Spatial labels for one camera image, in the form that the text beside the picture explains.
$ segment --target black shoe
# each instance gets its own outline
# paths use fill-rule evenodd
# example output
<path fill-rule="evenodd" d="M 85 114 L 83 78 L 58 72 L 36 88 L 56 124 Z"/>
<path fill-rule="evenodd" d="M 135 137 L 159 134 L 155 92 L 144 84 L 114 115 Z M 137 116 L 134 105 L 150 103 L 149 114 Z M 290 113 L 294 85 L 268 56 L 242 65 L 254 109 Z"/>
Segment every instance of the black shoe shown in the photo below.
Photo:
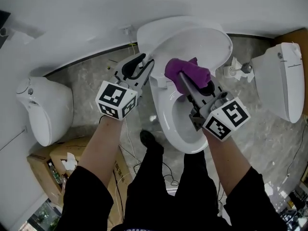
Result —
<path fill-rule="evenodd" d="M 153 145 L 157 144 L 154 135 L 147 130 L 140 132 L 140 141 L 146 148 L 153 147 Z"/>

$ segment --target purple cloth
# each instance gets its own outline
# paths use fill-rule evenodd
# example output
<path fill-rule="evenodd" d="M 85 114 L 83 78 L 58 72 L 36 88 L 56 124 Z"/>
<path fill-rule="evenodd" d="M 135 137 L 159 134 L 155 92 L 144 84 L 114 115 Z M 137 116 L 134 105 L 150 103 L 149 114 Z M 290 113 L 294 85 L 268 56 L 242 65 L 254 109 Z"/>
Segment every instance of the purple cloth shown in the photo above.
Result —
<path fill-rule="evenodd" d="M 179 83 L 178 75 L 185 73 L 199 88 L 207 87 L 211 80 L 211 73 L 207 68 L 199 67 L 197 58 L 190 61 L 183 61 L 178 58 L 172 58 L 166 65 L 165 76 L 171 79 L 179 93 L 184 94 L 183 88 Z"/>

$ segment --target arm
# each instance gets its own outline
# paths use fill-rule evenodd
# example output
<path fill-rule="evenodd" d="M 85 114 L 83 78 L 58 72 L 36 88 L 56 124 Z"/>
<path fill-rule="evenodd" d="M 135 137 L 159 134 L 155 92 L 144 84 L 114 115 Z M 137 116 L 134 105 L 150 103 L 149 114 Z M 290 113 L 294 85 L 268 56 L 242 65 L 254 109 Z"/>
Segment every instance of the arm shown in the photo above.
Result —
<path fill-rule="evenodd" d="M 226 192 L 224 206 L 232 226 L 237 230 L 287 230 L 285 222 L 276 213 L 264 189 L 262 175 L 258 174 L 229 137 L 220 142 L 203 130 L 221 185 Z"/>
<path fill-rule="evenodd" d="M 107 190 L 116 160 L 122 122 L 105 116 L 69 177 L 56 230 L 106 230 L 113 205 Z"/>
<path fill-rule="evenodd" d="M 229 195 L 251 166 L 231 137 L 220 142 L 205 129 L 203 133 L 207 138 L 221 185 L 226 195 Z"/>
<path fill-rule="evenodd" d="M 122 121 L 104 116 L 78 164 L 96 175 L 105 187 L 108 187 L 115 166 L 121 128 Z"/>

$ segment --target white toilet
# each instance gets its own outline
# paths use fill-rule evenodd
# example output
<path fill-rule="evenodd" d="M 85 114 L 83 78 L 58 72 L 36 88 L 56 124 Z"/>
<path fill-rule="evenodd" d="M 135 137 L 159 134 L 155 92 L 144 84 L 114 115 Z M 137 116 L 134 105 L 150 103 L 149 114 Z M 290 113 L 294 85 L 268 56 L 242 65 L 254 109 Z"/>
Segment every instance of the white toilet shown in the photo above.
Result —
<path fill-rule="evenodd" d="M 303 112 L 305 82 L 298 44 L 282 43 L 251 60 L 259 99 L 272 113 L 295 123 Z"/>
<path fill-rule="evenodd" d="M 16 90 L 17 99 L 29 113 L 37 141 L 48 146 L 59 140 L 73 122 L 72 90 L 45 77 L 24 79 Z"/>
<path fill-rule="evenodd" d="M 193 154 L 208 143 L 202 131 L 196 132 L 190 111 L 193 105 L 165 77 L 172 58 L 185 61 L 197 57 L 198 65 L 215 72 L 232 53 L 232 41 L 222 27 L 191 16 L 171 17 L 148 23 L 137 32 L 139 50 L 155 60 L 149 80 L 163 132 L 178 150 Z"/>

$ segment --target gray tile floor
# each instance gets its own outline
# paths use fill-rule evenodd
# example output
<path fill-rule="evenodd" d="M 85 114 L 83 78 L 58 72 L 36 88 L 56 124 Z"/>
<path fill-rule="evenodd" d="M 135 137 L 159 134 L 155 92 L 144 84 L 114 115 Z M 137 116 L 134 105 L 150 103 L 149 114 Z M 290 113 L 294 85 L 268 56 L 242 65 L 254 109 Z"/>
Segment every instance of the gray tile floor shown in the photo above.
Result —
<path fill-rule="evenodd" d="M 270 47 L 270 43 L 266 40 L 238 37 L 231 39 L 234 46 L 232 56 L 235 56 L 241 63 L 262 55 Z M 63 69 L 48 77 L 49 80 L 63 83 L 73 90 L 74 121 L 62 140 L 94 132 L 101 117 L 95 104 L 99 87 L 103 80 L 108 80 L 111 77 L 112 68 L 116 65 L 113 61 L 118 62 L 130 54 L 132 54 L 131 49 L 129 51 L 128 49 L 115 51 Z M 226 79 L 222 76 L 222 68 L 216 71 L 216 76 L 223 88 L 239 96 L 248 108 L 251 119 L 234 134 L 233 138 L 251 165 L 263 175 L 266 190 L 274 206 L 277 209 L 281 208 L 281 205 L 285 204 L 286 195 L 298 184 L 308 161 L 308 136 L 305 133 L 302 147 L 289 169 L 290 177 L 282 184 L 286 177 L 287 168 L 299 148 L 305 122 L 301 119 L 296 124 L 291 124 L 269 113 L 262 107 L 258 99 L 254 80 L 247 83 L 245 78 L 240 81 Z M 171 167 L 175 179 L 180 180 L 183 172 L 184 154 L 173 148 L 166 140 L 155 116 L 156 110 L 148 83 L 143 89 L 138 108 L 128 115 L 127 124 L 125 122 L 123 124 L 121 145 L 133 153 L 127 135 L 128 131 L 134 153 L 139 160 L 142 160 L 145 148 L 139 140 L 139 133 L 142 128 L 151 131 L 165 147 L 164 162 Z M 137 162 L 127 152 L 123 151 L 123 154 L 134 177 L 132 167 Z M 218 186 L 218 176 L 208 148 L 205 149 L 205 159 L 208 173 Z M 165 166 L 163 173 L 169 174 L 169 170 Z M 171 182 L 170 177 L 166 177 L 166 180 Z M 166 186 L 171 188 L 171 192 L 174 191 L 175 187 L 168 182 L 166 182 Z M 192 187 L 197 191 L 198 183 L 196 182 L 196 185 Z"/>

